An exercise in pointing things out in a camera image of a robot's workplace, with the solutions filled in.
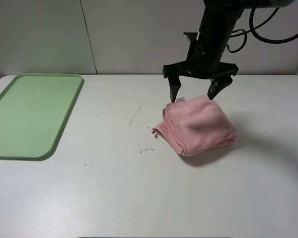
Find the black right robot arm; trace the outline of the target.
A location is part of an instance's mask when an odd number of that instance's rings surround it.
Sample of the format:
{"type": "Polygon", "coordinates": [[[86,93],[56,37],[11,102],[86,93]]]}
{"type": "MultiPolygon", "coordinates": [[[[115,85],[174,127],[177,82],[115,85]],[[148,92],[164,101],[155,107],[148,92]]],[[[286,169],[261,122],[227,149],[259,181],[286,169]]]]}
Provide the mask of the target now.
{"type": "Polygon", "coordinates": [[[163,66],[162,74],[169,83],[171,102],[175,102],[181,88],[181,76],[211,80],[207,93],[210,100],[231,85],[238,67],[220,60],[243,11],[290,4],[291,0],[206,0],[199,31],[185,33],[190,40],[186,60],[163,66]]]}

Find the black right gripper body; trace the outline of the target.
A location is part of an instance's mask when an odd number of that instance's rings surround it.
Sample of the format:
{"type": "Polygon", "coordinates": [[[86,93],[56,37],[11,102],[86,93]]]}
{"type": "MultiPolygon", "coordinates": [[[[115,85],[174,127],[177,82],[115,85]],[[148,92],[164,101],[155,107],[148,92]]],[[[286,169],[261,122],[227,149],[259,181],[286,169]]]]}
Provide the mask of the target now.
{"type": "Polygon", "coordinates": [[[223,75],[236,75],[238,67],[233,63],[221,62],[225,49],[224,39],[184,32],[190,41],[185,61],[164,65],[164,78],[187,76],[198,79],[216,79],[223,75]]]}

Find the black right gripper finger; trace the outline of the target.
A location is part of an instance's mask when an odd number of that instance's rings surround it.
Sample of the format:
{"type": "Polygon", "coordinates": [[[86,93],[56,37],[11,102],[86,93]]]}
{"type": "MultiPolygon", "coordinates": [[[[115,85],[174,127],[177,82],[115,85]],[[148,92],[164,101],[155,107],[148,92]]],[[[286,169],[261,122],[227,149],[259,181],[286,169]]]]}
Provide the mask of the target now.
{"type": "Polygon", "coordinates": [[[208,98],[213,100],[220,91],[230,86],[232,82],[233,80],[230,75],[223,75],[213,79],[207,92],[208,98]]]}
{"type": "Polygon", "coordinates": [[[172,103],[176,101],[177,93],[181,88],[181,82],[178,76],[168,77],[169,89],[170,89],[170,100],[172,103]]]}

